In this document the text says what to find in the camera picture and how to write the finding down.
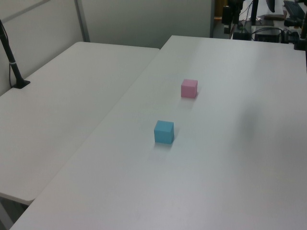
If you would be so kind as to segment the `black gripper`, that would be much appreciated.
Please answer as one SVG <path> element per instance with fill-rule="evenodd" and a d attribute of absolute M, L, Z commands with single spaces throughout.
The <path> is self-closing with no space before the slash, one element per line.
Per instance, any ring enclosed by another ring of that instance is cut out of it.
<path fill-rule="evenodd" d="M 230 33 L 230 8 L 232 12 L 232 23 L 238 24 L 240 11 L 243 8 L 244 0 L 227 0 L 227 6 L 223 7 L 222 24 L 224 25 L 224 33 Z"/>

